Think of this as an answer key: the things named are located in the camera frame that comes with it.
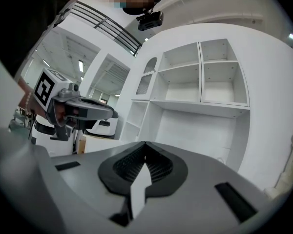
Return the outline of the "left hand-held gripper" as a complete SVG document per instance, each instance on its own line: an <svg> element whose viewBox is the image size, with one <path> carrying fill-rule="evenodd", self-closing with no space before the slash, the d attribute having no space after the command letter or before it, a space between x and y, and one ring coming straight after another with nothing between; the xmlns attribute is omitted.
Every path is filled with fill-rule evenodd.
<svg viewBox="0 0 293 234"><path fill-rule="evenodd" d="M55 128L52 140L69 140L74 130L92 129L97 120L118 118L118 113L109 105L80 97L78 84L50 68L42 70L34 89L34 98ZM64 105L68 120L57 116L57 104Z"/></svg>

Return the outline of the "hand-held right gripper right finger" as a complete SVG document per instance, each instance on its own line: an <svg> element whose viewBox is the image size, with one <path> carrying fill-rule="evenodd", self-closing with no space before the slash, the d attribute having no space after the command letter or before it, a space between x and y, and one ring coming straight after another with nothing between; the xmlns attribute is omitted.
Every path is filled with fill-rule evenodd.
<svg viewBox="0 0 293 234"><path fill-rule="evenodd" d="M183 185L171 196L149 198L127 226L131 234L243 233L244 227L215 186L229 183L257 211L254 220L267 219L276 201L220 161L161 143L156 146L179 156L188 167Z"/></svg>

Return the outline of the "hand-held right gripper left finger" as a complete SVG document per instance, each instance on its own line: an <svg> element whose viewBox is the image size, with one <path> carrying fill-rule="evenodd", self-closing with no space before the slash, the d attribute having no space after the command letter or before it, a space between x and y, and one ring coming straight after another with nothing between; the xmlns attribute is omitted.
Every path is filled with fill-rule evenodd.
<svg viewBox="0 0 293 234"><path fill-rule="evenodd" d="M81 154L53 157L63 185L61 213L70 234L145 234L144 220L133 221L131 182L123 180L113 165L143 142Z"/></svg>

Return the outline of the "person's left hand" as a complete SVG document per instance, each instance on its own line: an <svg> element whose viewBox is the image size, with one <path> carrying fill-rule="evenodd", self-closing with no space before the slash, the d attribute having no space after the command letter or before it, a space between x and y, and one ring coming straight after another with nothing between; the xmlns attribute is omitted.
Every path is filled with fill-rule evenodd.
<svg viewBox="0 0 293 234"><path fill-rule="evenodd" d="M58 125L63 125L64 116L65 116L65 107L63 104L60 103L55 105L55 114L56 114Z"/></svg>

